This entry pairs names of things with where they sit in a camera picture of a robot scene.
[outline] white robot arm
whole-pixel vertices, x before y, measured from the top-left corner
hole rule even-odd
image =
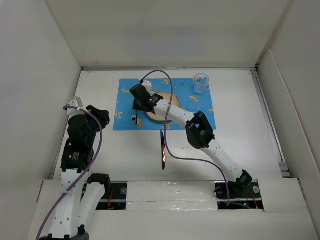
[[[154,107],[156,115],[165,116],[169,107],[167,100],[160,100]],[[183,110],[175,105],[172,105],[169,110],[168,120],[171,120],[182,127],[186,127],[195,117],[193,112]],[[236,182],[243,174],[243,169],[238,166],[229,155],[221,148],[216,139],[212,139],[209,147],[200,148],[202,152],[207,154],[213,162],[222,169],[226,178],[231,182]]]
[[[40,240],[88,240],[89,223],[97,205],[105,194],[110,193],[108,174],[94,173],[88,178],[95,137],[109,124],[109,112],[91,105],[86,108],[88,114],[99,121],[100,128],[95,119],[78,110],[80,107],[79,98],[70,101],[66,107],[71,118],[68,121],[69,139],[61,159],[61,197],[48,235]],[[83,195],[85,181],[87,185]]]
[[[134,97],[133,108],[165,116],[170,106],[169,102],[160,95],[152,95],[151,88],[151,82],[141,81],[140,84],[130,89]],[[231,190],[238,193],[236,195],[247,190],[252,182],[252,177],[221,148],[203,112],[189,112],[171,105],[168,112],[168,120],[185,128],[188,142],[194,148],[207,154],[223,171],[226,179],[229,181]]]

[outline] wooden plate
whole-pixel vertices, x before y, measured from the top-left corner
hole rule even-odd
[[[157,92],[156,94],[162,96],[168,102],[170,101],[170,95],[171,95],[170,92]],[[173,97],[172,97],[172,105],[175,105],[180,108],[180,101],[176,95],[173,95]],[[159,122],[165,121],[165,116],[158,116],[158,115],[153,114],[152,112],[147,112],[146,114],[152,120],[159,121]]]

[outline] patterned placemat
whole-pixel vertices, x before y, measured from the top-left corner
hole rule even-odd
[[[171,87],[166,78],[148,78],[152,83],[153,93],[168,92]],[[197,93],[194,90],[194,81],[192,78],[173,78],[173,92],[180,101],[180,107],[189,112],[203,112],[208,118],[213,130],[216,129],[216,121],[214,114],[213,102],[211,99],[210,88],[203,93]],[[154,121],[147,116],[143,111],[133,110],[134,97],[129,92],[129,89],[139,83],[139,79],[120,79],[118,96],[114,115],[113,130],[163,130],[164,123]],[[184,130],[177,123],[168,122],[168,130]]]

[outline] clear glass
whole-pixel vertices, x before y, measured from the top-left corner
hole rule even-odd
[[[209,77],[204,73],[198,73],[194,77],[194,90],[202,94],[205,90],[209,88]]]

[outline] purple cable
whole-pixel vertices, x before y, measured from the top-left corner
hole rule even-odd
[[[246,208],[246,209],[252,209],[252,208],[249,207],[249,206],[246,206],[246,205],[243,205],[243,204],[237,203],[237,202],[230,202],[230,204],[232,204],[232,205],[238,205],[238,206],[244,207],[244,208]]]
[[[99,120],[94,116],[92,115],[90,112],[88,112],[87,110],[84,110],[82,108],[78,108],[76,106],[64,106],[63,107],[64,110],[66,109],[76,109],[78,111],[81,111],[87,115],[89,115],[91,118],[93,118],[97,123],[98,123],[98,126],[99,126],[99,130],[100,130],[100,141],[99,141],[99,145],[98,145],[98,148],[96,150],[96,153],[94,155],[94,157],[92,158],[92,161],[90,162],[90,164],[88,165],[88,167],[81,173],[81,175],[69,186],[69,188],[67,189],[67,191],[69,192],[79,181],[80,179],[83,178],[83,176],[89,171],[90,167],[94,164],[99,152],[100,152],[100,148],[101,148],[101,145],[102,145],[102,126],[99,122]],[[41,224],[41,227],[38,231],[38,234],[36,235],[36,240],[39,240],[40,239],[40,235],[50,217],[50,215],[54,212],[54,210],[56,209],[56,207],[58,206],[58,204],[62,201],[62,199],[64,199],[64,197],[66,196],[67,194],[66,193],[63,193],[61,195],[61,197],[59,197],[59,199],[56,201],[56,203],[53,205],[53,207],[50,209],[50,211],[48,212],[48,214],[46,215],[45,219],[43,220],[43,223]]]
[[[226,187],[226,194],[228,196],[228,202],[227,202],[227,206],[229,206],[230,204],[230,192],[229,192],[229,186],[228,186],[228,181],[227,181],[227,178],[224,174],[224,172],[222,171],[222,169],[220,167],[218,167],[215,163],[211,162],[211,161],[208,161],[208,160],[204,160],[204,159],[198,159],[198,158],[184,158],[184,157],[178,157],[178,156],[175,156],[171,153],[171,151],[169,150],[169,147],[168,147],[168,143],[167,143],[167,121],[168,121],[168,115],[169,115],[169,111],[170,111],[170,108],[171,108],[171,103],[172,103],[172,98],[174,96],[174,85],[173,85],[173,82],[172,82],[172,79],[171,77],[163,70],[153,70],[151,72],[149,72],[147,75],[145,75],[141,80],[144,80],[146,77],[148,77],[150,74],[152,73],[155,73],[155,72],[161,72],[161,73],[164,73],[169,81],[170,81],[170,85],[171,85],[171,95],[170,95],[170,101],[169,101],[169,107],[168,107],[168,110],[166,111],[166,114],[165,114],[165,119],[164,119],[164,143],[165,143],[165,146],[166,146],[166,150],[167,152],[170,154],[171,157],[173,157],[174,159],[178,159],[178,160],[187,160],[187,161],[199,161],[199,162],[204,162],[204,163],[208,163],[208,164],[211,164],[213,166],[215,166],[219,171],[220,173],[222,174],[223,176],[223,179],[224,179],[224,182],[225,182],[225,187]]]

